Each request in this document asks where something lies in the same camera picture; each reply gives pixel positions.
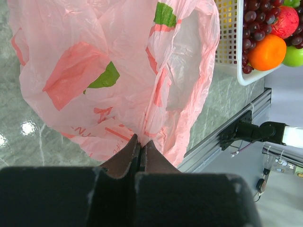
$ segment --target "marble tabletop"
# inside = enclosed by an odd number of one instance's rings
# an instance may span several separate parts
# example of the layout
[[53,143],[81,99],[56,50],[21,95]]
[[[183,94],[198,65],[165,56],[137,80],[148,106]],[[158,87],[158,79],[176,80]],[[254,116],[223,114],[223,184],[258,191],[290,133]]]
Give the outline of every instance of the marble tabletop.
[[[77,144],[48,128],[23,100],[20,64],[10,45],[6,0],[0,0],[0,168],[5,166],[96,166]],[[226,122],[264,90],[264,80],[242,87],[215,69],[204,108],[191,129],[188,149]]]

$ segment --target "pink plastic bag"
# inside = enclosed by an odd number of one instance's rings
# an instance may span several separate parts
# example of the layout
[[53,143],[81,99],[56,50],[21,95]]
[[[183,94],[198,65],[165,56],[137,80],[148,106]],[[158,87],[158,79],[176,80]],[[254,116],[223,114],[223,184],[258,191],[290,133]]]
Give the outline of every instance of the pink plastic bag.
[[213,0],[8,4],[22,95],[49,127],[97,160],[134,133],[183,160],[213,76]]

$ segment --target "red apple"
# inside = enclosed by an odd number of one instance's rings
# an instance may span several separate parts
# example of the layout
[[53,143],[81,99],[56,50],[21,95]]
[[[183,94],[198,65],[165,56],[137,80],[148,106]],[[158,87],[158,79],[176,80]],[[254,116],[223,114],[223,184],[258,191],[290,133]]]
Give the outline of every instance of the red apple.
[[299,25],[299,17],[294,8],[289,6],[281,6],[281,13],[275,23],[271,25],[273,28],[271,34],[277,35],[282,39],[288,38],[295,32]]

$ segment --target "green apple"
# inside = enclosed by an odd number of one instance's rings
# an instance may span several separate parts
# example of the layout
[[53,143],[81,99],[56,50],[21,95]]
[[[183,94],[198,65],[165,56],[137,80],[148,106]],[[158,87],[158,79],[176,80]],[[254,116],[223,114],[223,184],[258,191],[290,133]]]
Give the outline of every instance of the green apple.
[[283,64],[289,67],[299,67],[303,65],[303,49],[288,46]]

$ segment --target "white plastic basket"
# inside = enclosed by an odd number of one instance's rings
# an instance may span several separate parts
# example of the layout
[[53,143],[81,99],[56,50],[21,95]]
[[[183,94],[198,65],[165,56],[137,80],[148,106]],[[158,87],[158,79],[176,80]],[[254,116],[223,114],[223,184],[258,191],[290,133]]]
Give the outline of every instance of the white plastic basket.
[[241,85],[248,85],[266,76],[280,66],[268,70],[242,73],[243,0],[214,0],[220,17],[220,42],[216,51],[216,67],[237,75]]

